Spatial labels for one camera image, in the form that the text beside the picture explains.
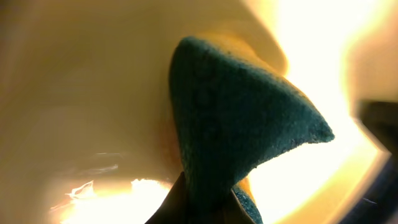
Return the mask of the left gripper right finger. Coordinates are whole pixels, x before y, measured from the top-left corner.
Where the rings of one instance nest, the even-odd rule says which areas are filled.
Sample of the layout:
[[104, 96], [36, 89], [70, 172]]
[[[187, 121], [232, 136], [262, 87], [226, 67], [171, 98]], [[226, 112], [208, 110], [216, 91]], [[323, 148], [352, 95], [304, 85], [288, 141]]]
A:
[[224, 224], [254, 224], [253, 219], [244, 211], [233, 191], [224, 201], [222, 217]]

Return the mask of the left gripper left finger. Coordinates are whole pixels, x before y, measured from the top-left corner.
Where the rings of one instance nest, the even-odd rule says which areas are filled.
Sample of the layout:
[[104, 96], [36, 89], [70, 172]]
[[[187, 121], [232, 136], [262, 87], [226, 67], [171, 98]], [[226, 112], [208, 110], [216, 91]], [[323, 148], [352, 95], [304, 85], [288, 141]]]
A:
[[145, 224], [184, 224], [186, 197], [185, 174], [182, 172], [160, 207]]

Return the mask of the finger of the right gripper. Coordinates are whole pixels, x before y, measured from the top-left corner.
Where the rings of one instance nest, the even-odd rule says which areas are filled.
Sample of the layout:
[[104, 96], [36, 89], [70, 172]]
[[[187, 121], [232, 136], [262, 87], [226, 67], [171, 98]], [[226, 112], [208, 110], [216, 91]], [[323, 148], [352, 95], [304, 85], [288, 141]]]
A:
[[397, 102], [362, 101], [358, 117], [390, 152], [397, 152]]

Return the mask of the green yellow sponge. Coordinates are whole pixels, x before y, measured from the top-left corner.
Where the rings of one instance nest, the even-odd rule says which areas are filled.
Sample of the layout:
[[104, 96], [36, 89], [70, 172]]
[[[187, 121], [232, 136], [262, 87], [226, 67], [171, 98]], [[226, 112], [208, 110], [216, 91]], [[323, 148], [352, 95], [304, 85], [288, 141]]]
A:
[[196, 37], [175, 49], [169, 89], [189, 223], [210, 223], [211, 213], [258, 165], [335, 137], [291, 82]]

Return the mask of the yellow plate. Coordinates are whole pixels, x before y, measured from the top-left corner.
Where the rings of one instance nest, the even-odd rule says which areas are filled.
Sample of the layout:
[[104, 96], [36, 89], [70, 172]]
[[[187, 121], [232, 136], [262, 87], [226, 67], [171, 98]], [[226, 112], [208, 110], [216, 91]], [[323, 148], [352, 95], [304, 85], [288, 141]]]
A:
[[181, 169], [167, 72], [188, 35], [284, 74], [336, 136], [250, 173], [264, 222], [348, 213], [389, 156], [354, 114], [397, 99], [396, 1], [2, 1], [2, 223], [156, 211]]

